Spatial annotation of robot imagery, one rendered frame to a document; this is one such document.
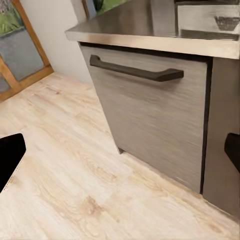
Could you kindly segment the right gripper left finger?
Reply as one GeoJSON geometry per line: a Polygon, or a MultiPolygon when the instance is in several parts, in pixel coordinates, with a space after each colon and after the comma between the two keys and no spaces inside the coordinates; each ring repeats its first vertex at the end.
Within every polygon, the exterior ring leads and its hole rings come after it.
{"type": "Polygon", "coordinates": [[[0,193],[26,152],[22,133],[0,138],[0,193]]]}

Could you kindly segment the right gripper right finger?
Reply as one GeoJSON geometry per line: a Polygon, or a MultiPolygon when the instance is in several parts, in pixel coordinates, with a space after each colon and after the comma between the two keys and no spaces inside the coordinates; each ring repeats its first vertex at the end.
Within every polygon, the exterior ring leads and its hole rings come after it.
{"type": "Polygon", "coordinates": [[[228,133],[224,145],[224,152],[240,173],[240,135],[228,133]]]}

